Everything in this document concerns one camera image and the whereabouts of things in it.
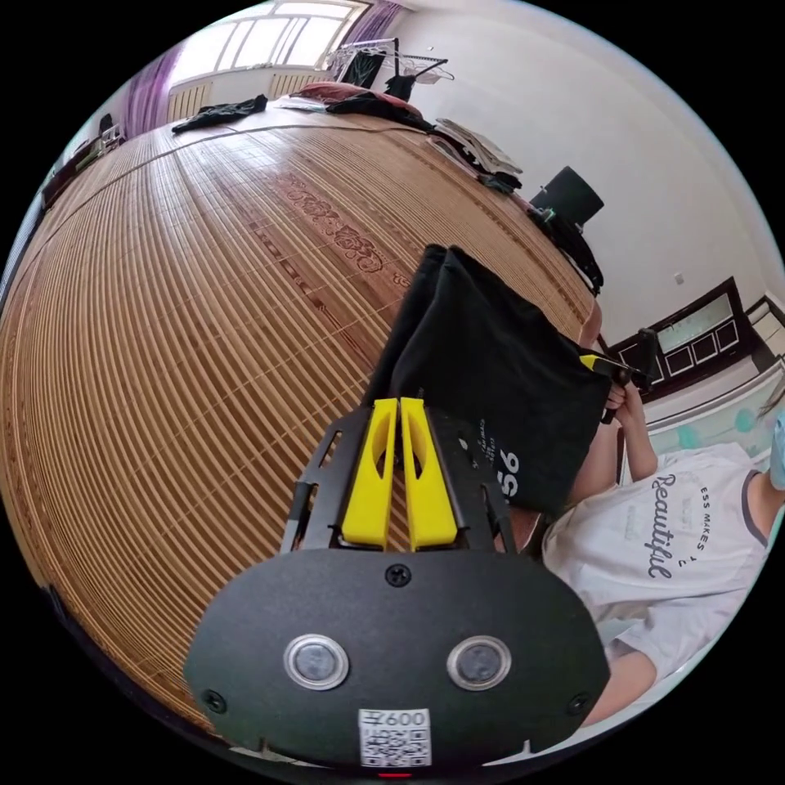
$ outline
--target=bed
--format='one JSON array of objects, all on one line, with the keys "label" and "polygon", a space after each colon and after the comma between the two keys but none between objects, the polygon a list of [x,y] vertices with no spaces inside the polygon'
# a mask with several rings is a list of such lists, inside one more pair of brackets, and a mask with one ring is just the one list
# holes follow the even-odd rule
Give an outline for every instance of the bed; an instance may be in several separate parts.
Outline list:
[{"label": "bed", "polygon": [[[294,480],[361,393],[428,243],[578,339],[595,302],[512,200],[423,134],[276,107],[84,170],[0,317],[0,489],[31,572],[171,711],[211,597],[272,556]],[[392,547],[406,548],[396,488]]]}]

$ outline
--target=white wall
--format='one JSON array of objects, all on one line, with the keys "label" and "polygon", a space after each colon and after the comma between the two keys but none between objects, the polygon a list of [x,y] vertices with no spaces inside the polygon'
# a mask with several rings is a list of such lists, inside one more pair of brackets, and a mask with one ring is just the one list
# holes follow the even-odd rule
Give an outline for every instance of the white wall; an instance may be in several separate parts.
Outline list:
[{"label": "white wall", "polygon": [[426,119],[449,117],[491,138],[523,169],[526,198],[569,165],[605,202],[585,237],[605,274],[609,343],[730,276],[744,307],[766,289],[785,294],[782,259],[747,184],[694,113],[641,65],[522,3],[408,4],[456,9],[417,11],[397,30],[402,51],[448,57],[455,75],[415,85],[411,102]]}]

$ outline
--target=black speaker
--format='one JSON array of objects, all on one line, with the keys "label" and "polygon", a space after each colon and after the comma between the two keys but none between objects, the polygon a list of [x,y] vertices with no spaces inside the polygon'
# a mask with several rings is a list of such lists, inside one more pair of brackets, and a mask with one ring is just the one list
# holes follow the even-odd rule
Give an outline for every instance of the black speaker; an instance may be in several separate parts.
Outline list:
[{"label": "black speaker", "polygon": [[540,210],[552,209],[557,215],[579,227],[583,227],[605,206],[586,180],[568,166],[565,166],[530,204]]}]

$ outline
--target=qr code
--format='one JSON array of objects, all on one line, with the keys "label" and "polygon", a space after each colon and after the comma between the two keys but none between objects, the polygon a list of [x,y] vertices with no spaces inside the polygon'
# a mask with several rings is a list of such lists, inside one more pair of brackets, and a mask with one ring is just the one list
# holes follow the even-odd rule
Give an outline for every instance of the qr code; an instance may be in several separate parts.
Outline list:
[{"label": "qr code", "polygon": [[364,766],[410,768],[431,765],[431,728],[427,709],[361,709],[360,755]]}]

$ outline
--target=clothes drying rack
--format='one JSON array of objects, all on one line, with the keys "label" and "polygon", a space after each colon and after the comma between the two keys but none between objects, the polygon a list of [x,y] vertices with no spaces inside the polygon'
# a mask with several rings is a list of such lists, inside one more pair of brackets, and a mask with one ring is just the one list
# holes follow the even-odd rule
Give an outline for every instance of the clothes drying rack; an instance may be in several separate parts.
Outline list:
[{"label": "clothes drying rack", "polygon": [[453,76],[449,71],[445,71],[442,66],[449,62],[449,59],[446,57],[426,57],[422,55],[403,55],[401,54],[401,44],[398,38],[377,38],[371,41],[356,41],[354,43],[344,44],[342,47],[339,47],[335,50],[335,55],[338,55],[342,59],[342,69],[338,76],[338,81],[340,81],[341,77],[348,68],[349,63],[351,62],[350,55],[352,53],[359,53],[364,52],[365,54],[381,54],[385,55],[386,58],[392,59],[392,67],[395,72],[396,76],[401,75],[401,61],[411,61],[413,63],[420,63],[424,65],[422,70],[417,71],[416,74],[407,74],[407,76],[412,76],[415,79],[418,79],[423,74],[427,74],[429,71],[439,69],[441,73],[439,74],[442,79],[447,79],[448,81],[454,81],[455,76]]}]

